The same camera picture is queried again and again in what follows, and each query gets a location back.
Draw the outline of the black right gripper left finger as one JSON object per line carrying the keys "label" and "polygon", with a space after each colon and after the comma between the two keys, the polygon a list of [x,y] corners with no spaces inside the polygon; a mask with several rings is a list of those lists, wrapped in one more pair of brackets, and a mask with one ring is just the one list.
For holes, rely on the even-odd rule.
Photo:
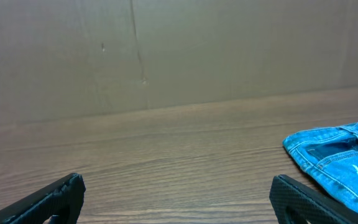
{"label": "black right gripper left finger", "polygon": [[0,224],[76,224],[85,191],[82,175],[66,175],[0,210]]}

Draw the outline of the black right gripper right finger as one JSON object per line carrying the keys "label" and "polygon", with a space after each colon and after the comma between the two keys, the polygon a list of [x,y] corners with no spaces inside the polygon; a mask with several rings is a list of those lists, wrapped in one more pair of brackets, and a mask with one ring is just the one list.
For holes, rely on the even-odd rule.
{"label": "black right gripper right finger", "polygon": [[358,224],[358,213],[287,175],[273,178],[269,195],[279,224]]}

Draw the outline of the light blue denim jeans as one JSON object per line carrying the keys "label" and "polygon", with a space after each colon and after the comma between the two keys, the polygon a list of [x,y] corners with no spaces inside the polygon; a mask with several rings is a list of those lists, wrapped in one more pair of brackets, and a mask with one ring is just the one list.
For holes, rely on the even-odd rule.
{"label": "light blue denim jeans", "polygon": [[358,213],[358,122],[299,131],[283,146],[303,172]]}

